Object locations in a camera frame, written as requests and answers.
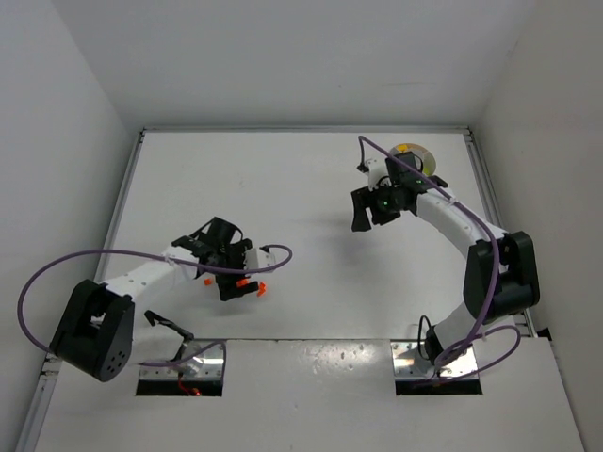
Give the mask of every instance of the orange object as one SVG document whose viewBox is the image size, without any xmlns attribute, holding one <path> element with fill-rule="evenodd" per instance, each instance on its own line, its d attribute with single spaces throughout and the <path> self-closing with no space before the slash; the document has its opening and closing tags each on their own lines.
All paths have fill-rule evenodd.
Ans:
<svg viewBox="0 0 603 452">
<path fill-rule="evenodd" d="M 261 297 L 261 296 L 263 296 L 265 293 L 266 293 L 266 285 L 265 285 L 263 282 L 261 282 L 261 283 L 260 283 L 260 288 L 259 288 L 259 289 L 257 289 L 257 296 L 258 296 L 258 297 Z"/>
</svg>

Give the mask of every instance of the white table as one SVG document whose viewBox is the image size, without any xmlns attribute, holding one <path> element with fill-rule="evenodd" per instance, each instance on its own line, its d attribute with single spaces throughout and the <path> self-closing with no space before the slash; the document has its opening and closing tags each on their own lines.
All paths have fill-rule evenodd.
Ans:
<svg viewBox="0 0 603 452">
<path fill-rule="evenodd" d="M 261 278 L 261 299 L 222 303 L 216 288 L 191 283 L 156 304 L 198 337 L 230 339 L 223 397 L 135 397 L 134 366 L 99 383 L 63 365 L 37 452 L 581 450 L 544 339 L 482 375 L 483 395 L 395 396 L 388 340 L 458 305 L 464 262 L 410 214 L 350 232 L 350 192 L 366 183 L 356 135 L 147 133 L 108 245 L 162 251 L 218 216 L 256 245 L 287 244 L 294 260 Z M 370 137 L 430 149 L 437 173 L 483 213 L 462 134 Z M 109 258 L 101 272 L 136 265 Z M 479 362 L 511 339 L 477 343 Z"/>
</svg>

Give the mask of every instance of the robotic arm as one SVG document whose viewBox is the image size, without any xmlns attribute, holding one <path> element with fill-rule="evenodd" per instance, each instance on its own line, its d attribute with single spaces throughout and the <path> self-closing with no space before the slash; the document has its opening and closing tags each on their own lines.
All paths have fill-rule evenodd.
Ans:
<svg viewBox="0 0 603 452">
<path fill-rule="evenodd" d="M 241 238 L 232 243 L 236 233 Z M 234 224 L 213 218 L 195 233 L 174 240 L 162 252 L 165 261 L 148 262 L 101 283 L 90 280 L 79 283 L 58 324 L 51 351 L 99 381 L 113 379 L 132 353 L 135 305 L 152 324 L 159 318 L 164 321 L 159 323 L 168 322 L 170 328 L 182 334 L 171 322 L 146 311 L 153 299 L 203 274 L 193 266 L 175 264 L 174 259 L 236 270 L 275 265 L 275 256 L 269 249 L 253 248 L 252 241 L 242 235 Z M 265 291 L 262 283 L 250 282 L 241 272 L 217 274 L 216 284 L 222 301 L 251 292 L 259 296 Z"/>
<path fill-rule="evenodd" d="M 376 225 L 400 217 L 402 211 L 410 211 L 434 226 L 466 259 L 464 302 L 427 331 L 425 350 L 430 362 L 434 363 L 445 349 L 466 338 L 478 318 L 493 271 L 492 245 L 485 231 L 451 200 L 393 161 L 397 158 L 421 171 L 413 153 L 395 152 L 394 149 L 391 158 L 368 159 L 358 167 L 367 175 L 368 184 L 351 192 L 354 206 L 351 229 L 355 232 L 370 230 L 367 209 Z M 430 179 L 454 199 L 446 182 L 437 176 Z M 501 263 L 495 295 L 484 322 L 489 324 L 536 304 L 540 289 L 530 237 L 523 232 L 509 234 L 485 220 L 483 222 L 497 240 Z"/>
</svg>

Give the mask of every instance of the metal frame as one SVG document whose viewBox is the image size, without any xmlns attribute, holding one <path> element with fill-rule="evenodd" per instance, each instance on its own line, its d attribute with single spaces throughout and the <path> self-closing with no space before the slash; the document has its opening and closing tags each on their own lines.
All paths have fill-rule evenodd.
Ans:
<svg viewBox="0 0 603 452">
<path fill-rule="evenodd" d="M 122 187 L 116 201 L 115 210 L 109 224 L 106 234 L 105 248 L 110 248 L 113 245 L 115 233 L 117 232 L 122 218 L 122 211 L 127 198 L 128 190 L 132 183 L 132 178 L 136 165 L 139 159 L 140 147 L 144 142 L 147 132 L 154 133 L 174 133 L 174 132 L 307 132 L 307 133 L 431 133 L 431 134 L 462 134 L 466 143 L 469 159 L 473 167 L 473 172 L 476 175 L 478 183 L 478 191 L 480 192 L 481 201 L 483 203 L 486 218 L 497 226 L 501 226 L 500 213 L 497 206 L 497 199 L 492 187 L 490 175 L 486 168 L 483 155 L 478 148 L 472 132 L 466 126 L 397 126 L 397 125 L 372 125 L 372 126 L 150 126 L 143 128 L 134 143 L 128 165 L 123 176 Z M 101 256 L 96 273 L 95 281 L 103 279 L 106 271 L 106 256 Z M 526 318 L 526 326 L 530 337 L 535 337 L 536 332 L 533 326 L 529 311 L 524 313 Z M 60 361 L 51 355 L 48 355 L 42 366 L 40 380 L 36 391 L 29 405 L 27 417 L 17 443 L 16 452 L 35 452 L 36 444 L 40 438 L 41 428 L 44 417 L 50 405 L 50 399 L 55 389 L 58 378 L 58 369 Z"/>
</svg>

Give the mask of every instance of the wall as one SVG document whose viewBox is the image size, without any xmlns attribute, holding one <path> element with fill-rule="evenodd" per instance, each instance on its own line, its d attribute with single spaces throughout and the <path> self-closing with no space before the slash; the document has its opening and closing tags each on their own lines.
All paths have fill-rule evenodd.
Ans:
<svg viewBox="0 0 603 452">
<path fill-rule="evenodd" d="M 583 441 L 603 450 L 603 4 L 543 0 L 477 124 L 505 226 L 536 244 L 542 301 Z"/>
<path fill-rule="evenodd" d="M 53 0 L 128 124 L 463 124 L 534 0 Z"/>
<path fill-rule="evenodd" d="M 103 243 L 134 137 L 49 0 L 0 2 L 0 68 L 0 450 L 9 451 L 42 360 L 17 326 L 17 297 L 42 264 Z M 35 286 L 26 318 L 41 340 L 94 267 L 66 265 Z"/>
</svg>

